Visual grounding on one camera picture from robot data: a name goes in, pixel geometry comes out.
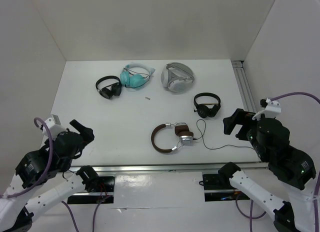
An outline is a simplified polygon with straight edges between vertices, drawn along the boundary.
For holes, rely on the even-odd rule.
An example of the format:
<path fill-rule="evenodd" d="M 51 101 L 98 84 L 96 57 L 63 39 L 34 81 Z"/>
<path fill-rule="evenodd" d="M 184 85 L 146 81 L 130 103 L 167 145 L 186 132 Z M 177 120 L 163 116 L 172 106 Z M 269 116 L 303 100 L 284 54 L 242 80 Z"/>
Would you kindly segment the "brown silver wired headphones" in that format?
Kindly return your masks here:
<path fill-rule="evenodd" d="M 196 121 L 196 127 L 198 131 L 200 132 L 200 137 L 195 138 L 194 133 L 190 131 L 189 126 L 185 122 L 177 122 L 177 123 L 163 123 L 158 125 L 156 128 L 153 129 L 151 136 L 150 136 L 150 141 L 152 144 L 152 147 L 159 153 L 161 154 L 171 154 L 177 150 L 179 150 L 181 147 L 185 145 L 192 145 L 194 141 L 202 140 L 202 143 L 204 147 L 207 150 L 210 151 L 216 151 L 220 150 L 226 147 L 233 147 L 233 148 L 239 148 L 239 149 L 250 149 L 252 150 L 252 147 L 249 146 L 239 146 L 239 145 L 233 145 L 233 144 L 225 144 L 220 147 L 208 147 L 205 143 L 204 135 L 207 129 L 207 123 L 204 119 L 198 119 Z M 174 128 L 174 133 L 178 137 L 178 142 L 177 145 L 175 145 L 172 148 L 160 148 L 159 146 L 156 145 L 156 135 L 162 130 L 165 129 L 170 129 Z"/>

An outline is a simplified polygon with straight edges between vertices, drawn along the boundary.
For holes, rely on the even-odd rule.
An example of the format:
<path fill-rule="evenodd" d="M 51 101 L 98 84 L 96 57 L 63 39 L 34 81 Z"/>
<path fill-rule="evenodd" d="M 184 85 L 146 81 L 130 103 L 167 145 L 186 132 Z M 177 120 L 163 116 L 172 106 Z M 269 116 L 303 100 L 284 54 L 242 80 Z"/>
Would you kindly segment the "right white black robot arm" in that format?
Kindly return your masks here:
<path fill-rule="evenodd" d="M 289 200 L 265 190 L 233 162 L 218 171 L 220 186 L 243 192 L 269 215 L 279 232 L 318 232 L 320 178 L 312 158 L 290 145 L 290 131 L 276 118 L 263 115 L 255 119 L 254 113 L 240 108 L 224 118 L 223 125 L 226 135 L 241 126 L 236 138 L 250 142 L 260 160 L 282 182 Z"/>

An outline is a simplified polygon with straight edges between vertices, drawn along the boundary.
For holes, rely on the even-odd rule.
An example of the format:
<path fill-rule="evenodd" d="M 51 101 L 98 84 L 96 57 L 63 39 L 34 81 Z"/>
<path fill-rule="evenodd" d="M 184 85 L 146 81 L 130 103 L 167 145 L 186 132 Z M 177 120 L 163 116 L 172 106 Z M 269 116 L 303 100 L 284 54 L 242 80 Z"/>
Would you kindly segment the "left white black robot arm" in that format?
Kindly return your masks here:
<path fill-rule="evenodd" d="M 47 120 L 33 120 L 43 135 L 44 145 L 28 152 L 15 168 L 8 188 L 0 196 L 0 230 L 2 232 L 27 232 L 42 214 L 73 194 L 92 192 L 99 185 L 99 176 L 90 165 L 82 166 L 60 185 L 34 196 L 48 180 L 58 173 L 67 172 L 73 160 L 81 157 L 84 148 L 94 141 L 93 129 L 73 119 L 71 131 L 61 126 L 59 118 L 52 115 Z"/>

